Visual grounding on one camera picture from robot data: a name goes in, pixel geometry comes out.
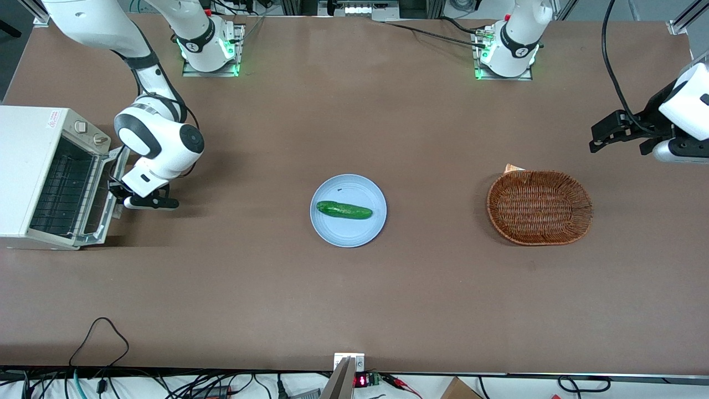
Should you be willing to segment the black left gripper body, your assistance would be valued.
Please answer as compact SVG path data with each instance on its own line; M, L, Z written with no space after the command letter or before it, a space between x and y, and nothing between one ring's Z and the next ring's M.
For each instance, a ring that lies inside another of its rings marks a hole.
M635 114L635 133L639 133L640 138L646 138L646 141L640 144L640 153L643 156L678 156L674 144L678 129L674 122L659 111L659 106L670 96L676 83L674 80L667 84L648 100L643 111Z

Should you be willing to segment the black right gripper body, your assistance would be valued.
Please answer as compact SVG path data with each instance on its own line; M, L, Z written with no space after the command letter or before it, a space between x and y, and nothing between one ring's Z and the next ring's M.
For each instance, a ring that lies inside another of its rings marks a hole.
M124 202L126 199L132 197L134 192L124 185L120 180L109 175L108 179L108 190L114 197L116 197L117 202Z

